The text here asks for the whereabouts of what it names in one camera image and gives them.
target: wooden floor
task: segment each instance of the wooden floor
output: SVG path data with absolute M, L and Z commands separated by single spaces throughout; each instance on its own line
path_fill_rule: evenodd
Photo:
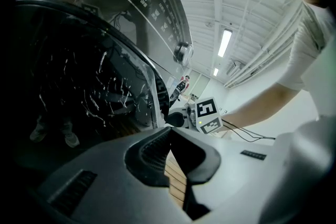
M 175 158 L 172 154 L 169 154 L 166 161 L 166 167 L 164 174 L 169 177 L 170 186 L 169 192 L 172 195 L 176 203 L 183 207 L 184 194 L 186 188 L 186 177 Z

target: cable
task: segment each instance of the cable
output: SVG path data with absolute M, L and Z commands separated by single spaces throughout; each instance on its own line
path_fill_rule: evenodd
M 253 140 L 253 141 L 249 141 L 249 140 L 243 138 L 240 134 L 238 134 L 235 130 L 231 129 L 229 126 L 226 126 L 226 125 L 223 125 L 223 126 L 224 126 L 224 127 L 227 127 L 227 128 L 230 129 L 231 131 L 235 132 L 241 139 L 245 140 L 246 142 L 253 143 L 253 142 L 256 142 L 256 141 L 258 141 L 258 140 L 260 140 L 260 139 L 263 139 L 262 137 L 260 137 L 260 138 L 257 138 L 257 139 L 255 139 L 255 140 Z
M 264 138 L 264 139 L 275 140 L 274 137 L 263 136 L 263 135 L 261 135 L 261 134 L 257 134 L 257 133 L 251 132 L 251 131 L 249 131 L 249 130 L 247 130 L 247 129 L 239 128 L 239 127 L 237 127 L 236 125 L 234 125 L 234 124 L 232 124 L 232 123 L 229 123 L 229 122 L 227 122 L 227 121 L 225 121 L 225 120 L 223 120 L 223 119 L 222 119 L 222 121 L 224 121 L 224 122 L 227 123 L 227 124 L 232 125 L 234 128 L 237 128 L 237 129 L 243 131 L 244 133 L 247 133 L 247 134 L 248 134 L 249 136 L 251 136 L 252 138 L 258 138 L 258 137 L 252 136 L 250 133 L 253 133 L 253 134 L 255 134 L 255 135 L 259 135 L 259 136 L 261 136 L 261 137 Z

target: fluorescent light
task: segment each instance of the fluorescent light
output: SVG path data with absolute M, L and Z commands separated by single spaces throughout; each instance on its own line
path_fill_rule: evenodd
M 231 39 L 232 31 L 230 30 L 224 30 L 221 46 L 219 48 L 218 55 L 223 57 L 224 53 L 226 51 L 227 45 L 229 44 L 229 41 Z

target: ceiling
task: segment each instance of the ceiling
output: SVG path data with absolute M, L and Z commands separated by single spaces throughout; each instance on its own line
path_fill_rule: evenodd
M 293 0 L 181 0 L 190 26 L 190 67 L 226 83 L 233 61 L 246 65 L 277 32 Z M 224 29 L 233 31 L 224 57 L 218 56 Z M 214 68 L 219 69 L 216 77 Z

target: white t-shirt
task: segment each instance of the white t-shirt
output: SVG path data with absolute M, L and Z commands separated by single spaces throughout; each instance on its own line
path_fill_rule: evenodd
M 301 90 L 301 75 L 314 62 L 335 30 L 335 20 L 328 8 L 305 4 L 302 21 L 294 37 L 287 69 L 278 83 Z

